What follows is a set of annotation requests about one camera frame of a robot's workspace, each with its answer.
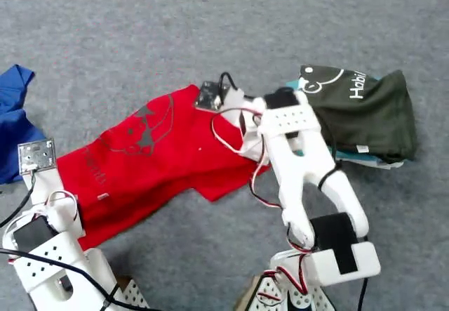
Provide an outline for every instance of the folded clothing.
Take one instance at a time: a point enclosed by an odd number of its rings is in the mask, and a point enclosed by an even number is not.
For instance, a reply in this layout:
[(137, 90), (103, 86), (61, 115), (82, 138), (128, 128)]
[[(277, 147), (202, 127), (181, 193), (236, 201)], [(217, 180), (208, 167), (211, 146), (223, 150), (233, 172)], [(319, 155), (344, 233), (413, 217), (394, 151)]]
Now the folded clothing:
[[(194, 107), (199, 94), (188, 86), (148, 102), (94, 142), (58, 159), (66, 190), (78, 196), (86, 236), (97, 246), (193, 188), (214, 201), (245, 185), (255, 163), (217, 141), (213, 113)], [(217, 131), (230, 144), (241, 134), (218, 117)]]
[(401, 71), (376, 79), (357, 71), (303, 65), (300, 78), (287, 85), (307, 94), (329, 128), (323, 125), (324, 139), (332, 145), (334, 137), (339, 151), (370, 154), (387, 164), (415, 156), (415, 117)]
[(33, 76), (33, 71), (19, 65), (0, 75), (0, 184), (22, 178), (17, 145), (45, 138), (22, 108)]

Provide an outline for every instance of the gray carpet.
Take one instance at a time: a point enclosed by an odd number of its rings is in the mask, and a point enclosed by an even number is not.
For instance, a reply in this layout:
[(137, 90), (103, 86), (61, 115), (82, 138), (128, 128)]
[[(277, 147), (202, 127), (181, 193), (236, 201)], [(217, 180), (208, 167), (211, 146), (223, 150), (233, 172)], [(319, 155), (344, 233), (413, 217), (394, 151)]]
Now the gray carpet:
[[(370, 221), (382, 274), (364, 310), (449, 308), (449, 0), (1, 0), (0, 70), (37, 73), (29, 118), (64, 154), (92, 141), (146, 100), (229, 70), (250, 94), (297, 76), (300, 64), (404, 71), (420, 147), (393, 171), (346, 165)], [(26, 193), (3, 187), (0, 216)], [(276, 195), (266, 174), (261, 192)], [(311, 216), (331, 211), (311, 187)], [(248, 189), (210, 204), (194, 191), (101, 246), (164, 310), (230, 310), (250, 277), (285, 250), (278, 211)], [(361, 282), (327, 291), (355, 310)], [(31, 310), (0, 262), (2, 310)]]

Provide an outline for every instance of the green cloth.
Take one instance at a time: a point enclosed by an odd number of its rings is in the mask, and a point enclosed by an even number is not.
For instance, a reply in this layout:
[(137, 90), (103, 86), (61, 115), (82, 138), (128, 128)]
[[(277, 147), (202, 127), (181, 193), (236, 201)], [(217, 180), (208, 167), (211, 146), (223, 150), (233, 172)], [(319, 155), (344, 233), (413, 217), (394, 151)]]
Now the green cloth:
[[(326, 122), (338, 150), (369, 153), (387, 163), (415, 156), (415, 118), (401, 71), (379, 80), (357, 71), (303, 65), (298, 85)], [(322, 127), (331, 145), (332, 137)]]

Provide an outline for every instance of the red t-shirt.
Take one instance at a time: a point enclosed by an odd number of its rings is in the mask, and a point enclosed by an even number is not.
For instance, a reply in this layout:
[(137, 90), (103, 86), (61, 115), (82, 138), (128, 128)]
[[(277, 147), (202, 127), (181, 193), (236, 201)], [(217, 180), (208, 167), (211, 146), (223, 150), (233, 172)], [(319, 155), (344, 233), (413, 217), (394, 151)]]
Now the red t-shirt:
[[(210, 131), (212, 113), (193, 104), (188, 86), (148, 102), (94, 142), (58, 159), (66, 190), (78, 196), (84, 249), (133, 226), (170, 198), (194, 188), (210, 201), (245, 185), (255, 163)], [(233, 146), (240, 130), (222, 117), (215, 128)]]

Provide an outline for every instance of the black wire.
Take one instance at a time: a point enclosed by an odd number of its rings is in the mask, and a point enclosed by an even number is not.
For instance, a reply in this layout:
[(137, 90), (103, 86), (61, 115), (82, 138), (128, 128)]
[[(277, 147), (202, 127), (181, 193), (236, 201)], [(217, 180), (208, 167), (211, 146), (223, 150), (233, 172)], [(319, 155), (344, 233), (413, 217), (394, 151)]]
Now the black wire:
[(329, 136), (330, 136), (330, 140), (331, 140), (331, 145), (332, 145), (332, 159), (335, 162), (335, 166), (334, 168), (332, 168), (329, 172), (327, 172), (324, 177), (321, 178), (320, 182), (318, 183), (318, 189), (321, 191), (321, 188), (324, 185), (324, 182), (332, 175), (334, 174), (336, 171), (339, 171), (342, 168), (342, 162), (341, 161), (337, 161), (337, 141), (335, 139), (335, 136), (332, 133), (332, 130), (329, 128), (328, 123), (326, 123), (326, 121), (324, 120), (323, 116), (321, 116), (319, 114), (319, 112), (317, 111), (317, 109), (314, 109), (315, 115), (316, 117), (319, 119), (319, 121), (321, 122), (321, 124), (324, 126), (324, 128), (327, 130)]
[(74, 267), (73, 265), (66, 264), (64, 262), (58, 262), (56, 260), (51, 260), (50, 258), (41, 257), (38, 255), (33, 255), (32, 253), (27, 253), (24, 251), (19, 250), (10, 250), (10, 249), (4, 249), (0, 248), (0, 253), (4, 253), (6, 255), (14, 255), (14, 256), (20, 256), (29, 258), (31, 260), (37, 260), (42, 263), (47, 263), (49, 265), (56, 265), (57, 267), (62, 267), (64, 269), (76, 272), (77, 274), (80, 274), (84, 278), (86, 278), (89, 283), (91, 283), (111, 304), (115, 304), (117, 306), (124, 307), (128, 310), (136, 310), (136, 311), (160, 311), (158, 309), (151, 309), (148, 307), (140, 307), (140, 306), (134, 306), (128, 303), (123, 303), (119, 300), (116, 300), (115, 298), (111, 298), (109, 293), (97, 282), (92, 278), (87, 272), (84, 270), (81, 270), (78, 267)]
[(18, 207), (7, 218), (5, 218), (3, 221), (0, 222), (0, 228), (4, 227), (12, 219), (14, 219), (14, 217), (16, 217), (17, 214), (19, 214), (19, 212), (23, 209), (23, 207), (25, 207), (25, 205), (29, 201), (29, 198), (31, 197), (31, 194), (33, 193), (34, 190), (34, 184), (36, 183), (35, 173), (36, 173), (35, 170), (31, 171), (31, 187), (28, 190), (28, 193), (25, 195), (25, 197), (23, 198), (22, 202), (20, 202)]
[(115, 284), (115, 286), (112, 289), (111, 293), (109, 294), (108, 298), (105, 299), (100, 311), (106, 311), (106, 309), (111, 305), (111, 299), (114, 298), (114, 295), (117, 292), (117, 290), (119, 290), (119, 287), (120, 287), (119, 283)]
[[(363, 238), (364, 241), (368, 241), (368, 236)], [(368, 286), (368, 278), (363, 280), (362, 289), (360, 290), (360, 296), (358, 297), (357, 311), (362, 311), (363, 299), (365, 298), (366, 287)]]
[(223, 80), (225, 79), (225, 77), (228, 78), (232, 88), (234, 90), (238, 90), (238, 88), (236, 87), (236, 84), (234, 83), (234, 80), (231, 77), (231, 74), (228, 72), (223, 72), (220, 75), (220, 78), (218, 79), (218, 95), (220, 96), (220, 100), (222, 102), (222, 105), (225, 103), (225, 95), (223, 95), (223, 91), (225, 90), (225, 87), (223, 86)]

